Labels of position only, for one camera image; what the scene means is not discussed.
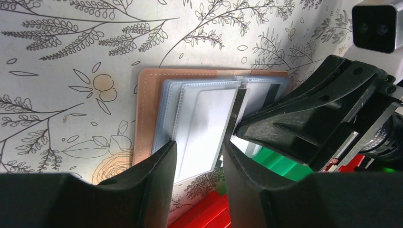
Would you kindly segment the white card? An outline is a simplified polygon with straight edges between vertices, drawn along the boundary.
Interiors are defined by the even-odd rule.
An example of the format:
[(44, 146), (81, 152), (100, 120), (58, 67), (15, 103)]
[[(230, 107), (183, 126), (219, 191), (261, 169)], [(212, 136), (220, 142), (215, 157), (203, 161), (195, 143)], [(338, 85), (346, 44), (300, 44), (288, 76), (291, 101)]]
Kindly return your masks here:
[(211, 171), (228, 124), (236, 88), (193, 93), (190, 107), (180, 110), (174, 140), (177, 167), (174, 183)]

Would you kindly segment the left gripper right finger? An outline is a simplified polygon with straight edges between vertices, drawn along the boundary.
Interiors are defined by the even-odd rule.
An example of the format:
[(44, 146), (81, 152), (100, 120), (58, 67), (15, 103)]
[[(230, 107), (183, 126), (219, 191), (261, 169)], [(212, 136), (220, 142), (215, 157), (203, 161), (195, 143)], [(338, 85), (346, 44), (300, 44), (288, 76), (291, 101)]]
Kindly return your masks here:
[(291, 181), (231, 142), (223, 167), (234, 228), (400, 228), (400, 172), (311, 173)]

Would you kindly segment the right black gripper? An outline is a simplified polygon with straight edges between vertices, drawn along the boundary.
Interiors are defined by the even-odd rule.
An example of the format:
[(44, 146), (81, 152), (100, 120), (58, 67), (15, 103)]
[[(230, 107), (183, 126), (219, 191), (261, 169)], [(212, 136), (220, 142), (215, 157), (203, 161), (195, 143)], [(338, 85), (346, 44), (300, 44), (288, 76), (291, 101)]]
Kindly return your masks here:
[(329, 55), (298, 88), (244, 117), (235, 133), (313, 171), (339, 171), (359, 154), (401, 171), (403, 82)]

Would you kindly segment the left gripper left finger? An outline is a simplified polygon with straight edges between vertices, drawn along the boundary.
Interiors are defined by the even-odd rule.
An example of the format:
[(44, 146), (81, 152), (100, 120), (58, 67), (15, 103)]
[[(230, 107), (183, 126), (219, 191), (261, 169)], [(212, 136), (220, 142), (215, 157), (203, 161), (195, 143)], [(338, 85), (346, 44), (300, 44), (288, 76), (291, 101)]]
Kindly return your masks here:
[(3, 174), (3, 228), (165, 228), (177, 161), (169, 141), (149, 158), (91, 185), (71, 174)]

